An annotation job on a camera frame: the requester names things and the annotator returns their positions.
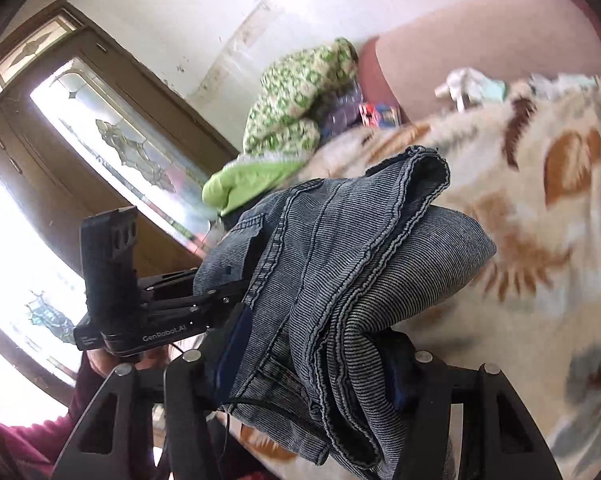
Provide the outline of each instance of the folded jeans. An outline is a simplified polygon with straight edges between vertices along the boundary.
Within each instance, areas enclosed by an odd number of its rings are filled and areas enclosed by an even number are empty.
[[[475,220],[431,206],[448,184],[436,150],[412,146],[242,215],[194,283],[199,294],[251,277],[254,326],[231,396],[259,406],[228,412],[317,464],[331,453],[363,478],[391,478],[408,427],[369,335],[460,290],[495,252]]]

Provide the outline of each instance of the glass panel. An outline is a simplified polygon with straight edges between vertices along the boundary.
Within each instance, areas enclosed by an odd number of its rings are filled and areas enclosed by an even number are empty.
[[[41,52],[72,30],[76,30],[76,27],[65,17],[58,15],[15,47],[0,62],[0,92],[5,89],[10,79],[36,59]]]
[[[0,423],[30,426],[56,420],[67,408],[14,368],[0,354]]]
[[[74,383],[72,329],[87,313],[85,283],[42,241],[0,184],[0,327],[56,376]]]
[[[50,123],[130,203],[192,252],[216,219],[202,202],[207,175],[80,59],[31,94]]]

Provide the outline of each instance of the maroon sleeve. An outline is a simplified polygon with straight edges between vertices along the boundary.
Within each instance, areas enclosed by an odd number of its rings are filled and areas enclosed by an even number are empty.
[[[84,353],[76,378],[74,397],[69,412],[58,419],[46,420],[42,424],[23,426],[0,425],[5,443],[16,460],[36,462],[47,460],[53,464],[65,446],[69,435],[85,408],[103,384],[103,378],[92,370]]]

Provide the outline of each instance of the beige blanket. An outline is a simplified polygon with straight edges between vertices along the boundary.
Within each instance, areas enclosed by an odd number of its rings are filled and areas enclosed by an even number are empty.
[[[557,102],[516,84],[504,104],[396,131],[358,128],[319,150],[296,179],[359,176],[410,144],[439,148],[452,185],[436,205],[476,218],[498,252],[471,285],[397,329],[450,365],[500,365],[564,478],[593,478],[601,468],[601,83]]]

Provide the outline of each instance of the human hand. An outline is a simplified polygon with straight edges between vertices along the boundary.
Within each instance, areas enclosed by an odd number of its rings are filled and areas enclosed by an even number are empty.
[[[109,373],[120,364],[120,359],[110,354],[104,348],[87,351],[87,359],[95,371],[101,377],[107,377]],[[134,366],[136,370],[145,370],[146,368],[161,368],[169,362],[167,346],[152,348],[142,353],[141,359]]]

